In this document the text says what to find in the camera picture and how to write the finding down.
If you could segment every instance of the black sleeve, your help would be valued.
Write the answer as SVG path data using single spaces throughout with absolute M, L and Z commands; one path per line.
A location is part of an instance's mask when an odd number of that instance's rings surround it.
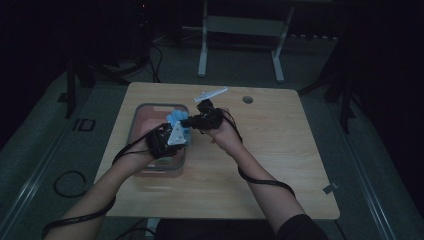
M 324 240 L 327 235 L 306 214 L 296 215 L 285 222 L 277 232 L 277 240 Z

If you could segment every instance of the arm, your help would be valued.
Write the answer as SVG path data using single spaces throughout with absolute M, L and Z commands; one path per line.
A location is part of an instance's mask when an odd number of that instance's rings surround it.
M 147 149 L 144 141 L 129 151 Z M 153 157 L 149 153 L 128 154 L 119 159 L 62 219 L 91 214 L 103 209 L 115 197 L 124 181 L 145 168 Z M 105 216 L 86 222 L 71 224 L 50 230 L 45 237 L 50 239 L 95 239 Z
M 258 180 L 276 180 L 245 148 L 228 122 L 224 120 L 219 129 L 207 133 L 246 175 Z M 275 233 L 287 220 L 305 213 L 296 198 L 285 188 L 253 183 L 248 185 Z

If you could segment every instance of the wire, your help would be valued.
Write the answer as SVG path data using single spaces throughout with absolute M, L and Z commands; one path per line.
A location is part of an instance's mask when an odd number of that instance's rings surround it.
M 285 184 L 283 182 L 280 182 L 280 181 L 277 181 L 277 180 L 258 180 L 258 179 L 254 179 L 254 178 L 251 178 L 251 177 L 247 176 L 240 169 L 240 167 L 237 167 L 237 169 L 239 171 L 239 174 L 240 174 L 241 178 L 243 178 L 244 180 L 246 180 L 246 181 L 248 181 L 250 183 L 282 187 L 282 188 L 287 189 L 289 192 L 291 192 L 293 194 L 294 197 L 296 197 L 296 195 L 294 194 L 293 189 L 289 185 L 287 185 L 287 184 Z
M 150 65 L 150 68 L 152 69 L 153 82 L 161 83 L 161 80 L 159 79 L 159 68 L 162 63 L 163 53 L 162 53 L 162 50 L 160 50 L 158 47 L 154 45 L 152 45 L 152 48 L 156 49 L 159 52 L 159 61 L 157 63 L 157 66 L 155 67 L 152 59 L 149 57 L 148 63 Z
M 124 154 L 122 154 L 122 156 L 125 156 L 127 154 L 134 154 L 134 153 L 144 153 L 144 152 L 148 152 L 149 150 L 142 150 L 142 151 L 134 151 L 134 152 L 126 152 Z
M 133 73 L 133 74 L 131 74 L 131 75 L 129 75 L 129 76 L 125 76 L 124 78 L 125 78 L 125 80 L 129 80 L 130 78 L 132 78 L 132 77 L 134 77 L 134 76 L 136 76 L 137 74 L 139 74 L 141 71 L 143 71 L 145 68 L 142 68 L 142 69 L 139 69 L 137 72 L 135 72 L 135 73 Z
M 114 197 L 112 199 L 112 201 L 110 201 L 110 203 L 106 207 L 104 207 L 102 210 L 100 210 L 98 212 L 88 214 L 88 215 L 84 215 L 84 216 L 79 216 L 79 217 L 57 220 L 57 221 L 54 221 L 54 222 L 47 224 L 43 228 L 42 238 L 44 239 L 45 236 L 47 235 L 47 233 L 53 228 L 63 227 L 63 226 L 76 224 L 76 223 L 80 223 L 80 222 L 85 222 L 85 221 L 89 221 L 89 220 L 92 220 L 92 219 L 95 219 L 95 218 L 98 218 L 98 217 L 105 215 L 113 207 L 113 205 L 115 204 L 115 200 L 116 200 L 116 197 Z
M 167 37 L 167 35 L 163 35 L 161 37 L 154 39 L 152 42 L 155 43 L 155 44 L 164 44 L 164 43 L 161 43 L 161 42 L 158 42 L 158 41 L 163 39 L 163 38 L 166 38 L 166 37 Z
M 141 220 L 139 220 L 139 221 L 137 221 L 130 229 L 134 229 L 134 228 L 136 228 L 137 227 L 137 225 L 139 225 L 140 223 L 142 223 L 142 222 L 144 222 L 144 221 L 148 221 L 148 219 L 146 219 L 146 218 L 143 218 L 143 219 L 141 219 Z M 133 233 L 134 232 L 131 232 L 131 234 L 130 234 L 130 239 L 132 239 L 133 238 Z
M 115 238 L 115 240 L 119 240 L 122 239 L 123 237 L 125 237 L 125 235 L 129 234 L 129 233 L 133 233 L 136 231 L 145 231 L 145 232 L 149 232 L 151 233 L 153 236 L 155 235 L 155 232 L 151 229 L 145 228 L 145 227 L 135 227 L 135 228 L 130 228 L 127 231 L 123 232 L 121 235 L 119 235 L 117 238 Z
M 116 161 L 118 161 L 122 156 L 124 156 L 125 155 L 125 153 L 128 151 L 128 150 L 130 150 L 135 144 L 137 144 L 137 143 L 139 143 L 139 142 L 141 142 L 143 139 L 145 139 L 146 138 L 146 136 L 149 134 L 149 133 L 151 133 L 151 132 L 153 132 L 153 131 L 156 131 L 157 129 L 159 129 L 159 128 L 162 128 L 162 127 L 165 127 L 165 126 L 167 126 L 168 125 L 168 123 L 162 123 L 162 124 L 160 124 L 160 125 L 158 125 L 158 126 L 156 126 L 155 128 L 153 128 L 153 129 L 151 129 L 149 132 L 147 132 L 147 133 L 145 133 L 144 135 L 142 135 L 141 137 L 139 137 L 137 140 L 135 140 L 134 142 L 132 142 L 132 143 L 130 143 L 130 144 L 127 144 L 124 148 L 122 148 L 121 149 L 121 151 L 119 151 L 118 152 L 118 154 L 116 154 L 116 156 L 115 156 L 115 158 L 113 159 L 113 161 L 112 161 L 112 165 L 113 164 L 115 164 L 115 162 Z
M 107 3 L 108 5 L 106 6 L 106 8 L 111 8 L 112 5 L 110 5 L 110 1 Z M 133 0 L 131 1 L 132 6 L 130 6 L 131 10 L 134 11 L 134 14 L 136 15 L 136 21 L 137 21 L 137 26 L 134 26 L 134 33 L 133 33 L 133 37 L 132 37 L 132 43 L 131 43 L 131 55 L 129 57 L 130 60 L 134 60 L 134 65 L 130 66 L 128 68 L 125 69 L 116 69 L 114 67 L 105 67 L 103 66 L 89 66 L 91 67 L 91 69 L 99 74 L 101 74 L 102 76 L 105 76 L 107 78 L 110 78 L 120 84 L 125 84 L 128 85 L 130 82 L 125 82 L 126 79 L 133 77 L 134 75 L 138 74 L 143 67 L 147 64 L 148 61 L 148 57 L 145 56 L 137 56 L 139 54 L 137 54 L 137 46 L 141 46 L 142 49 L 146 49 L 146 51 L 149 50 L 150 48 L 150 44 L 152 43 L 152 40 L 150 38 L 150 31 L 151 31 L 151 25 L 152 23 L 149 21 L 150 20 L 150 16 L 147 16 L 146 12 L 142 10 L 142 8 L 146 7 L 143 4 L 143 1 L 137 1 L 137 0 Z M 106 10 L 109 9 L 105 9 L 105 3 L 103 3 L 103 1 L 99 2 L 99 8 L 101 10 L 101 14 L 103 17 L 103 22 L 106 23 L 108 18 L 106 15 Z M 139 34 L 141 36 L 141 41 L 137 41 L 137 34 Z M 119 79 L 120 76 L 125 76 L 128 74 L 132 74 L 131 76 L 127 76 L 125 77 L 125 79 Z
M 82 173 L 78 172 L 78 171 L 72 170 L 72 171 L 64 172 L 62 175 L 60 175 L 58 178 L 56 178 L 56 180 L 55 180 L 55 181 L 54 181 L 54 183 L 53 183 L 53 189 L 54 189 L 54 192 L 55 192 L 57 195 L 59 195 L 59 196 L 61 196 L 61 197 L 65 197 L 65 198 L 76 198 L 76 197 L 84 196 L 84 194 L 87 192 L 87 191 L 85 191 L 85 190 L 83 190 L 81 193 L 79 193 L 79 194 L 75 194 L 75 195 L 66 195 L 66 194 L 61 193 L 61 192 L 59 191 L 59 189 L 58 189 L 58 187 L 57 187 L 58 182 L 59 182 L 59 181 L 60 181 L 60 180 L 61 180 L 61 179 L 65 176 L 65 175 L 68 175 L 68 174 L 71 174 L 71 173 L 74 173 L 74 174 L 79 175 L 79 176 L 81 177 L 81 179 L 82 179 L 83 183 L 84 183 L 84 185 L 82 186 L 82 188 L 84 188 L 84 187 L 85 187 L 85 185 L 87 184 L 87 180 L 85 179 L 84 175 L 83 175 Z
M 238 131 L 238 129 L 237 129 L 236 121 L 234 120 L 234 118 L 233 118 L 233 116 L 230 114 L 230 112 L 229 112 L 229 111 L 227 111 L 227 110 L 225 110 L 225 109 L 222 109 L 222 108 L 218 108 L 218 109 L 219 109 L 219 110 L 221 110 L 221 111 L 223 111 L 223 112 L 225 112 L 225 113 L 227 113 L 227 114 L 228 114 L 228 116 L 230 116 L 231 120 L 230 120 L 230 119 L 228 119 L 228 118 L 227 118 L 227 116 L 225 116 L 225 115 L 223 114 L 223 117 L 224 117 L 225 121 L 227 121 L 227 122 L 231 125 L 231 127 L 233 127 L 233 129 L 234 129 L 234 131 L 236 131 L 237 136 L 239 137 L 240 141 L 241 141 L 241 142 L 243 142 L 243 138 L 241 137 L 240 132 L 239 132 L 239 131 Z
M 188 40 L 188 39 L 193 38 L 193 37 L 195 37 L 195 36 L 197 36 L 197 35 L 199 35 L 199 34 L 201 34 L 201 33 L 202 33 L 202 31 L 197 31 L 196 33 L 193 33 L 192 35 L 187 36 L 187 37 L 183 38 L 182 40 L 183 40 L 183 41 L 184 41 L 184 40 Z

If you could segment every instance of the metal frame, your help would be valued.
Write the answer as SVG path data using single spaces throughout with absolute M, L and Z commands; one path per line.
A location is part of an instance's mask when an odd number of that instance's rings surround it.
M 199 69 L 197 72 L 198 76 L 206 76 L 206 65 L 208 60 L 208 32 L 225 32 L 278 37 L 278 45 L 275 50 L 271 51 L 271 58 L 274 65 L 276 81 L 280 83 L 284 82 L 280 54 L 284 41 L 287 37 L 293 13 L 294 7 L 291 7 L 285 21 L 213 16 L 208 15 L 208 0 L 204 0 L 202 48 L 200 51 Z

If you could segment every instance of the table leg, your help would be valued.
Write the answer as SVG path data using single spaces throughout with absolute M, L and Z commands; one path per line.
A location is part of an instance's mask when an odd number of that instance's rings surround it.
M 206 75 L 206 63 L 208 61 L 208 0 L 203 1 L 203 28 L 202 28 L 202 49 L 200 50 L 199 70 L 197 75 Z
M 280 62 L 280 54 L 281 50 L 283 48 L 284 40 L 287 37 L 287 32 L 290 26 L 290 21 L 293 17 L 294 13 L 294 7 L 291 7 L 289 10 L 289 13 L 286 18 L 286 22 L 283 26 L 283 29 L 281 31 L 281 34 L 279 36 L 278 46 L 275 50 L 271 51 L 271 57 L 272 57 L 272 63 L 274 65 L 274 72 L 275 72 L 275 78 L 277 82 L 282 83 L 284 82 L 284 75 L 283 70 L 281 68 L 281 62 Z

